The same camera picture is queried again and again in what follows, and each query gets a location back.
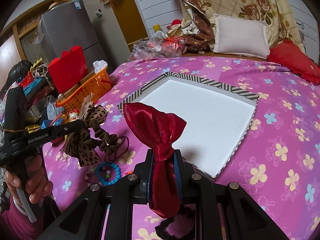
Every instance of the white tray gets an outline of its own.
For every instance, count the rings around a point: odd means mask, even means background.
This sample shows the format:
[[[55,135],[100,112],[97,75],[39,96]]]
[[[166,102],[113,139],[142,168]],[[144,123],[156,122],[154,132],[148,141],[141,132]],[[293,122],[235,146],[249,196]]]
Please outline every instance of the white tray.
[[[174,113],[187,125],[174,149],[215,178],[250,127],[259,96],[221,82],[167,72],[118,105],[141,102]]]

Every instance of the red box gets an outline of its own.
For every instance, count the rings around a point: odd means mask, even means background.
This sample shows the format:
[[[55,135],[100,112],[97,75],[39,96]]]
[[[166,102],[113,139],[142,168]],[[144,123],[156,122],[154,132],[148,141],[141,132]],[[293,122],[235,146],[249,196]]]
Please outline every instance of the red box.
[[[48,71],[60,94],[72,88],[88,72],[82,48],[74,46],[70,51],[63,51],[60,58],[50,62]]]

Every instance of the black and white striped border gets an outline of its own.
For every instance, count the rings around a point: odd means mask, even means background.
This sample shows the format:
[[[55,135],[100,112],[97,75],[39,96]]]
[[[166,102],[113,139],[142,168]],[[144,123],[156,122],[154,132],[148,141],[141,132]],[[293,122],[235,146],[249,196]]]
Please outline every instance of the black and white striped border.
[[[192,165],[195,168],[195,171],[199,174],[202,174],[204,176],[206,176],[207,178],[211,179],[212,181],[215,180],[215,178],[221,173],[221,171],[224,169],[224,167],[228,164],[228,162],[231,160],[231,158],[233,157],[233,155],[235,154],[235,152],[237,151],[237,149],[239,148],[242,140],[244,139],[245,135],[247,134],[249,128],[251,127],[252,121],[254,119],[254,115],[256,113],[257,110],[257,104],[259,101],[259,95],[256,95],[252,92],[248,92],[247,90],[235,87],[235,86],[231,86],[219,81],[215,81],[215,80],[211,80],[211,79],[207,79],[207,78],[202,78],[202,77],[198,77],[198,76],[193,76],[193,75],[187,75],[184,73],[174,73],[174,72],[166,72],[163,73],[162,75],[158,76],[157,78],[155,78],[154,80],[152,80],[151,82],[149,82],[148,84],[144,85],[142,88],[140,88],[139,90],[135,91],[134,93],[132,93],[130,96],[128,96],[128,98],[126,98],[125,100],[123,100],[119,105],[117,105],[118,109],[120,111],[122,111],[123,109],[123,105],[124,103],[131,103],[132,101],[134,101],[138,96],[142,95],[146,90],[148,90],[150,87],[152,87],[154,84],[156,84],[157,82],[163,80],[164,78],[167,77],[176,77],[176,78],[182,78],[182,79],[186,79],[186,80],[191,80],[194,82],[198,82],[201,84],[205,84],[205,85],[209,85],[212,87],[217,87],[220,89],[223,89],[225,91],[229,91],[231,93],[240,95],[242,97],[248,98],[252,101],[254,101],[255,107],[254,107],[254,111],[251,117],[251,121],[247,127],[247,130],[245,131],[244,135],[242,136],[242,138],[239,140],[239,143],[237,145],[237,147],[235,148],[235,150],[233,151],[232,155],[230,156],[230,158],[228,159],[228,161],[226,162],[226,164],[220,169],[220,171],[217,173],[216,176],[212,177],[210,174],[201,171],[196,165],[194,165],[192,163]]]
[[[140,88],[139,90],[135,91],[134,93],[132,93],[130,96],[128,96],[125,100],[123,100],[117,107],[118,109],[121,111],[123,109],[123,105],[125,103],[131,103],[132,101],[134,101],[137,97],[139,97],[140,95],[142,95],[146,90],[148,90],[150,87],[152,87],[154,84],[156,84],[157,82],[163,80],[164,78],[167,77],[176,77],[176,78],[182,78],[182,79],[186,79],[186,80],[191,80],[197,83],[201,83],[204,85],[208,85],[208,86],[212,86],[212,87],[216,87],[216,88],[220,88],[223,89],[225,91],[229,91],[231,93],[240,95],[242,97],[248,98],[254,102],[258,102],[258,98],[259,95],[256,95],[252,92],[249,92],[247,90],[235,87],[235,86],[231,86],[219,81],[215,81],[215,80],[211,80],[211,79],[207,79],[207,78],[202,78],[202,77],[198,77],[198,76],[193,76],[193,75],[187,75],[187,74],[183,74],[183,73],[174,73],[174,72],[166,72],[163,73],[162,75],[158,76],[157,78],[155,78],[154,80],[152,80],[151,82],[149,82],[148,84],[144,85],[142,88]]]

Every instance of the blue and white sticker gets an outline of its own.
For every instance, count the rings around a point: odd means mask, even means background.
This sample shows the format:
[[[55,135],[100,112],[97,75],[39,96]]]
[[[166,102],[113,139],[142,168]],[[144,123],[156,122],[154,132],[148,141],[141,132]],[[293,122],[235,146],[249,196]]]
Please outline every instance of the blue and white sticker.
[[[75,2],[75,7],[76,7],[77,10],[81,9],[81,5],[80,5],[80,3],[78,1]]]

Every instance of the red satin bow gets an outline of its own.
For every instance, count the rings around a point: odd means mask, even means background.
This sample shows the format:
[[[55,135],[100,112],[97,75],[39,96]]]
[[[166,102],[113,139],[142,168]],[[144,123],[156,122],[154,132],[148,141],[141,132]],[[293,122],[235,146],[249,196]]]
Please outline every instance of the red satin bow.
[[[175,216],[180,200],[173,170],[172,143],[181,136],[186,122],[175,114],[165,114],[142,103],[123,106],[124,118],[134,135],[153,150],[150,209],[162,218]]]

